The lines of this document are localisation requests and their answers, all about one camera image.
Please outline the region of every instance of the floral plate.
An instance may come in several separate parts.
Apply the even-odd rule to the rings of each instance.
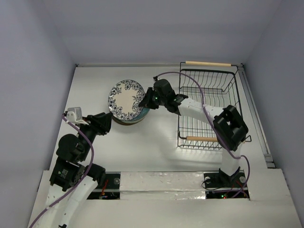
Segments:
[[[109,94],[108,105],[110,112],[118,120],[130,121],[137,117],[142,107],[138,104],[143,100],[145,91],[143,87],[133,80],[124,80],[117,83]]]

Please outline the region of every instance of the wire basket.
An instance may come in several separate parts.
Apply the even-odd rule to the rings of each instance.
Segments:
[[[235,73],[219,70],[182,69],[181,65],[182,63],[180,63],[180,72],[193,77],[201,86],[205,104],[223,108],[233,105],[243,116]],[[179,93],[201,102],[201,94],[197,85],[183,75],[180,75]],[[179,116],[178,146],[207,150],[221,150],[222,148],[218,142],[191,141],[186,139],[187,136],[216,137],[209,124],[191,117]]]

